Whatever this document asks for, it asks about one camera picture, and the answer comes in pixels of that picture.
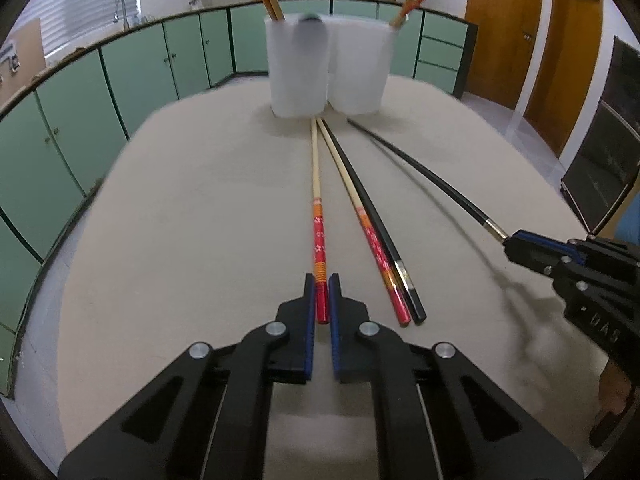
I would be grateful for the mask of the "person's hand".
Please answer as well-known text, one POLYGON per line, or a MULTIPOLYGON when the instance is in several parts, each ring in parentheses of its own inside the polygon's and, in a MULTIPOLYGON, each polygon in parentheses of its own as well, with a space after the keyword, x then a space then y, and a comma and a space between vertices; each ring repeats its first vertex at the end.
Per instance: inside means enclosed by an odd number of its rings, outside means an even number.
POLYGON ((604 414, 620 416, 625 411, 632 383, 623 370, 608 360, 599 379, 599 406, 604 414))

